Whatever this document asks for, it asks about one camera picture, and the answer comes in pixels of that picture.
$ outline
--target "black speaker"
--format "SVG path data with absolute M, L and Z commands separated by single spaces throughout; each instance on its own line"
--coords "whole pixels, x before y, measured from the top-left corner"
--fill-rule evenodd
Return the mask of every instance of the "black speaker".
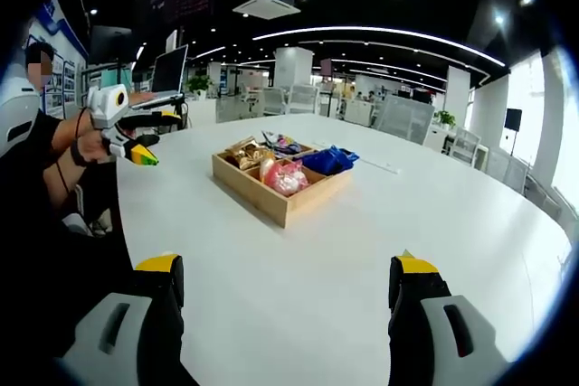
M 505 128 L 518 131 L 521 127 L 521 116 L 523 111 L 520 108 L 508 108 L 507 117 L 505 118 Z

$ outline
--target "ceiling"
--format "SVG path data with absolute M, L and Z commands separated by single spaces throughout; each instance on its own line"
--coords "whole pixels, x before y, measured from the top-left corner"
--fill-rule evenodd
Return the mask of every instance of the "ceiling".
M 60 1 L 75 32 L 89 47 L 88 26 L 80 0 Z M 406 70 L 444 79 L 449 65 L 468 68 L 471 85 L 475 86 L 482 80 L 506 74 L 508 65 L 533 50 L 547 49 L 551 43 L 540 2 L 523 7 L 519 0 L 295 0 L 301 13 L 270 21 L 243 18 L 232 11 L 248 0 L 209 0 L 203 11 L 170 25 L 142 17 L 138 19 L 134 12 L 135 0 L 83 1 L 87 10 L 99 10 L 90 17 L 91 24 L 130 27 L 141 35 L 147 46 L 136 70 L 153 64 L 156 56 L 164 50 L 168 34 L 179 26 L 183 26 L 183 43 L 190 44 L 189 55 L 192 57 L 226 47 L 192 62 L 270 60 L 276 48 L 285 44 L 299 45 L 315 53 L 314 65 L 328 57 L 378 63 L 403 69 L 387 68 L 389 75 L 394 76 L 396 71 L 396 77 L 441 88 L 444 88 L 441 80 Z M 502 25 L 495 22 L 497 14 L 505 17 Z M 504 62 L 506 67 L 447 43 L 399 33 L 334 30 L 283 35 L 260 41 L 252 39 L 315 26 L 364 26 L 433 35 L 484 52 Z M 341 61 L 334 62 L 334 65 L 340 72 L 384 69 Z

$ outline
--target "human arm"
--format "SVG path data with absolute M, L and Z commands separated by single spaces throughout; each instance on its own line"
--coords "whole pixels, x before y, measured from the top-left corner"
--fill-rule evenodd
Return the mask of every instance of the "human arm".
M 88 163 L 97 162 L 107 156 L 99 131 L 93 130 L 79 137 L 77 146 L 82 158 Z M 71 148 L 68 147 L 57 163 L 44 170 L 44 183 L 54 209 L 59 209 L 62 206 L 69 193 L 74 190 L 77 182 L 81 179 L 85 169 L 85 166 L 74 163 Z
M 128 96 L 128 104 L 133 106 L 142 101 L 149 101 L 153 98 L 152 92 L 134 92 Z M 76 137 L 84 136 L 92 131 L 92 122 L 90 112 L 82 110 L 78 115 L 71 119 L 64 119 L 60 122 L 54 135 L 52 136 L 52 149 L 56 155 L 62 154 Z

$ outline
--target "potted plant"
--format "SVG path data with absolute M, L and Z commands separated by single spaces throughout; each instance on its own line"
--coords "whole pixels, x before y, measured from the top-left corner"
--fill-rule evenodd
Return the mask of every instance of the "potted plant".
M 453 128 L 456 126 L 456 119 L 454 115 L 447 112 L 446 110 L 439 110 L 434 114 L 434 119 L 442 125 L 442 127 L 446 130 L 449 128 Z
M 186 83 L 189 92 L 196 94 L 199 99 L 205 99 L 207 90 L 211 85 L 209 76 L 193 76 Z

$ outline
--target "cardboard box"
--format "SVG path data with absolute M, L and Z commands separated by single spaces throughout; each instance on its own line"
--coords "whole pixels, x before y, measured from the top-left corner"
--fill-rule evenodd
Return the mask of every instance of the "cardboard box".
M 307 146 L 302 146 L 302 149 L 305 151 L 299 155 L 315 151 Z M 226 156 L 225 152 L 212 155 L 214 177 L 237 192 L 255 208 L 270 216 L 282 228 L 286 228 L 301 213 L 319 207 L 350 179 L 351 171 L 325 176 L 304 167 L 303 173 L 308 178 L 310 186 L 287 198 L 260 182 L 258 166 L 242 171 L 225 160 Z M 286 164 L 290 160 L 282 159 L 281 162 Z

